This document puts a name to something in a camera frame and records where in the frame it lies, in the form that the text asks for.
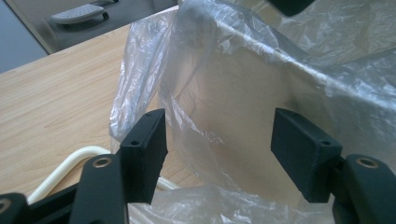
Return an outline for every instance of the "wooden surface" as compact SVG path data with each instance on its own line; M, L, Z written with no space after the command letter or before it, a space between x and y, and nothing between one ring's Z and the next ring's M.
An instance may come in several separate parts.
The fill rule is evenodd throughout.
M30 194L81 147L110 148L109 114L128 30L121 27L0 74L0 194ZM182 187L200 185L168 143L162 175ZM78 170L57 189L76 181Z

